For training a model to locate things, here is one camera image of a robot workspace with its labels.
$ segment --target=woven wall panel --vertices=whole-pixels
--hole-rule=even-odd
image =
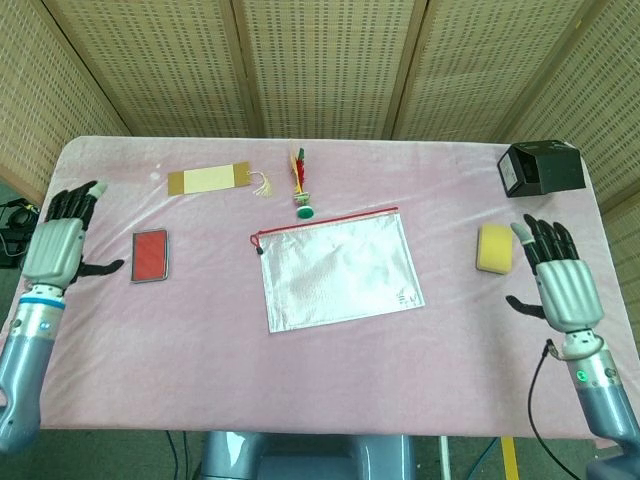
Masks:
[[[579,147],[598,201],[640,180],[640,3],[609,0],[508,141]]]
[[[640,205],[611,221],[605,220],[604,226],[640,350]]]
[[[380,138],[412,8],[245,0],[267,135]]]
[[[0,2],[0,176],[40,202],[63,146],[128,131],[25,0]]]
[[[248,136],[218,2],[46,4],[135,135]]]
[[[394,138],[492,141],[581,3],[432,0]]]

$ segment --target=robotic arm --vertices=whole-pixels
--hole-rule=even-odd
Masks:
[[[82,248],[96,201],[105,183],[89,182],[51,200],[44,223],[36,227],[22,274],[29,291],[20,297],[9,336],[0,355],[0,452],[17,452],[40,428],[40,392],[65,302],[64,293],[78,277],[107,275],[123,264],[87,265]]]
[[[609,347],[593,331],[604,312],[591,271],[579,259],[571,234],[561,224],[551,226],[530,215],[524,219],[531,234],[517,223],[511,228],[536,277],[542,306],[523,304],[513,296],[507,302],[520,313],[546,319],[551,328],[565,334],[562,354],[548,340],[543,357],[551,353],[566,362],[589,429],[622,448],[618,457],[589,464],[588,480],[638,479],[640,427]]]

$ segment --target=red zipper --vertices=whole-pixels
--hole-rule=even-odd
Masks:
[[[258,254],[262,255],[262,253],[264,252],[262,250],[262,247],[260,247],[260,235],[266,235],[269,233],[276,233],[276,232],[284,232],[285,230],[293,230],[295,228],[311,227],[314,225],[323,225],[325,223],[340,222],[342,220],[351,220],[354,218],[367,217],[369,215],[375,215],[377,213],[396,212],[396,211],[398,211],[398,207],[381,208],[380,210],[374,210],[372,212],[354,213],[351,215],[345,215],[343,217],[338,217],[338,218],[318,220],[317,222],[299,223],[297,225],[288,225],[286,227],[271,228],[269,230],[259,230],[249,237],[249,241],[251,242],[251,245],[256,247]]]

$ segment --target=table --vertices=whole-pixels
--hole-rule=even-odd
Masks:
[[[268,333],[249,235],[296,222],[288,155],[300,146],[316,219],[400,208],[425,308]],[[507,276],[474,268],[478,227],[509,224],[524,212],[574,234],[607,312],[597,331],[640,411],[640,363],[590,182],[508,199],[496,169],[505,151],[431,142],[72,141],[45,208],[63,188],[107,181],[85,259],[127,264],[69,288],[42,395],[43,427],[530,436],[533,370],[546,338],[560,344],[562,337],[504,300],[538,300],[519,248]],[[250,187],[167,196],[169,172],[242,160],[267,174],[272,197]],[[169,232],[168,280],[131,284],[132,233],[160,227]],[[590,437],[563,364],[549,359],[536,388],[543,436]]]

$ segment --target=sponge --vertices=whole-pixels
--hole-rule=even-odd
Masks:
[[[513,260],[511,229],[485,224],[478,231],[476,268],[493,273],[509,273]]]

